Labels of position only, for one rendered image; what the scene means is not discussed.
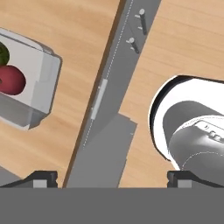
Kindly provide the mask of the red tomato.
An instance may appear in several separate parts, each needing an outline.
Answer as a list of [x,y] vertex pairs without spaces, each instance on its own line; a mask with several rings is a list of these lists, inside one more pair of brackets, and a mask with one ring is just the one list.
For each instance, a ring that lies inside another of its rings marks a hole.
[[26,79],[15,66],[0,67],[0,92],[7,95],[19,95],[23,92]]

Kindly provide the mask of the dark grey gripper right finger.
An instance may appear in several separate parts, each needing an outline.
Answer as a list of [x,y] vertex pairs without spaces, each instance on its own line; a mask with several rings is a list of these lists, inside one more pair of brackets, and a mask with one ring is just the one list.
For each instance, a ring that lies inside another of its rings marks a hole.
[[171,188],[224,188],[224,185],[198,178],[190,171],[168,171],[167,187]]

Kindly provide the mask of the green lime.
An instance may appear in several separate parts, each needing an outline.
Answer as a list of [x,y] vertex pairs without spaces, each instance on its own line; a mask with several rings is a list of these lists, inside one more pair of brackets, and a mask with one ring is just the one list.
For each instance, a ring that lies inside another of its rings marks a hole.
[[5,66],[10,60],[8,48],[0,42],[0,66]]

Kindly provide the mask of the clear plastic vegetable container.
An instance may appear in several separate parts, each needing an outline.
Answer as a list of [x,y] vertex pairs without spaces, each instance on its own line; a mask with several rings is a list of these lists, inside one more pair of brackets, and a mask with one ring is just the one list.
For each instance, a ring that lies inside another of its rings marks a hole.
[[0,121],[17,129],[32,129],[51,113],[62,58],[50,47],[4,28],[0,28],[0,42],[10,52],[9,64],[26,79],[21,94],[0,93]]

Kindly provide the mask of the white and grey round object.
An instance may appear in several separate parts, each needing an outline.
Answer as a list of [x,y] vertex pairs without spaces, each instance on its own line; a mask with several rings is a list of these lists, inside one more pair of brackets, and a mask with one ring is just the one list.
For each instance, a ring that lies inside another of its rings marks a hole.
[[216,121],[224,126],[224,80],[172,76],[152,99],[148,127],[155,148],[177,171],[183,165],[171,154],[170,140],[176,131],[197,121]]

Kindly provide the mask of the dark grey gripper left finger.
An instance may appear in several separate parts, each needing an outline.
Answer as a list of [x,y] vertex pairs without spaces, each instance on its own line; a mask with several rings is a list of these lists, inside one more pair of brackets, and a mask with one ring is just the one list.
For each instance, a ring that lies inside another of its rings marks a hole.
[[34,171],[24,179],[1,185],[1,188],[57,188],[57,178],[56,171]]

